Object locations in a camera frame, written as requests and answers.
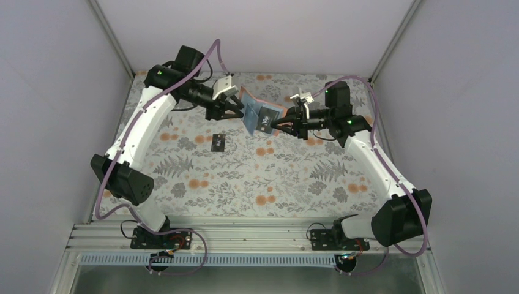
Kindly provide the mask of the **black VIP card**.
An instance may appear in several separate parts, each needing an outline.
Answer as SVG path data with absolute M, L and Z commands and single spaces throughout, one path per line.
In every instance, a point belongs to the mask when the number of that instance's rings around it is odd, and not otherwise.
M 225 151 L 225 134 L 213 134 L 211 140 L 211 151 L 216 153 L 222 153 Z
M 279 112 L 277 110 L 262 106 L 259 109 L 258 121 L 255 130 L 272 135 L 275 129 L 271 127 L 271 122 L 278 119 L 278 117 Z

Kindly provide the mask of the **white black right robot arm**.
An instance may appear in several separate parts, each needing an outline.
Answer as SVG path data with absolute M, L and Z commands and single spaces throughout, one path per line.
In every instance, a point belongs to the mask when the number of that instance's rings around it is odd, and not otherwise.
M 350 88 L 345 81 L 327 82 L 322 91 L 325 107 L 312 110 L 314 96 L 300 92 L 291 96 L 294 106 L 270 126 L 307 140 L 313 130 L 326 129 L 329 135 L 353 156 L 371 180 L 382 206 L 372 217 L 349 216 L 334 222 L 331 240 L 338 249 L 347 249 L 355 239 L 375 239 L 384 247 L 423 236 L 428 244 L 427 224 L 432 197 L 418 190 L 390 161 L 375 138 L 375 127 L 353 112 Z

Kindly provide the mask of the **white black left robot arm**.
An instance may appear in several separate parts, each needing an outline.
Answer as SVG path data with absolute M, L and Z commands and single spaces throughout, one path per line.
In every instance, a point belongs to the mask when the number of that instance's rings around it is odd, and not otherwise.
M 161 123 L 180 101 L 205 108 L 208 121 L 243 117 L 244 104 L 237 98 L 239 89 L 233 74 L 228 72 L 211 87 L 196 80 L 211 54 L 221 53 L 220 47 L 220 39 L 206 53 L 183 46 L 174 61 L 148 71 L 139 102 L 120 136 L 103 155 L 95 154 L 91 159 L 100 181 L 94 207 L 96 219 L 104 220 L 127 208 L 146 231 L 146 240 L 152 246 L 161 248 L 169 243 L 175 231 L 151 197 L 154 180 L 141 168 Z

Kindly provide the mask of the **floral patterned table mat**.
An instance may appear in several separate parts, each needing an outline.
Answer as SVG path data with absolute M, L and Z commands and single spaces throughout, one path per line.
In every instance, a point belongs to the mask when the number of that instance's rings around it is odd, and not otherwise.
M 225 134 L 225 151 L 211 151 Z M 327 131 L 308 140 L 250 136 L 242 121 L 208 121 L 181 102 L 161 123 L 144 157 L 151 197 L 174 216 L 341 217 L 380 207 L 364 169 Z

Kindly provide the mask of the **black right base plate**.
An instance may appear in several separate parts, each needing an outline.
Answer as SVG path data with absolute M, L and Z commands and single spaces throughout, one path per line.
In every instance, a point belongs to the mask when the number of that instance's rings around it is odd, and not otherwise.
M 314 251 L 368 251 L 369 242 L 362 238 L 349 239 L 343 233 L 335 234 L 329 229 L 311 229 L 310 243 Z

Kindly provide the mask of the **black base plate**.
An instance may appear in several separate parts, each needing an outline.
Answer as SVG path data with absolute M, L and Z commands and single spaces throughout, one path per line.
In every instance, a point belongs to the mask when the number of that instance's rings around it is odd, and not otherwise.
M 131 249 L 190 249 L 192 232 L 175 231 L 168 235 L 155 235 L 137 227 L 130 242 Z
M 369 242 L 362 238 L 349 239 L 343 233 L 335 234 L 329 229 L 311 229 L 310 243 L 314 251 L 368 251 Z

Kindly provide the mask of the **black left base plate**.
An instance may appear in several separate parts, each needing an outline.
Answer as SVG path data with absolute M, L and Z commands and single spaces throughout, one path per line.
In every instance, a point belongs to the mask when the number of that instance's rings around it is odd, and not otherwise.
M 190 249 L 192 232 L 175 231 L 168 235 L 155 235 L 137 227 L 130 242 L 131 249 Z

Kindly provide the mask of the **aluminium mounting rail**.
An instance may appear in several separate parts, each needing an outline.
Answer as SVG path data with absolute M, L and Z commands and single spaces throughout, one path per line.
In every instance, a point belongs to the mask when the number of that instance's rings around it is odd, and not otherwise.
M 124 224 L 126 216 L 114 216 L 106 220 L 94 220 L 89 224 L 73 226 L 66 245 L 75 252 L 129 252 L 130 240 L 122 236 L 120 229 L 129 234 L 134 224 Z M 202 253 L 203 244 L 208 251 L 237 254 L 311 254 L 310 241 L 305 232 L 312 223 L 331 226 L 331 217 L 203 217 L 171 216 L 174 228 L 191 228 L 194 236 L 191 253 Z

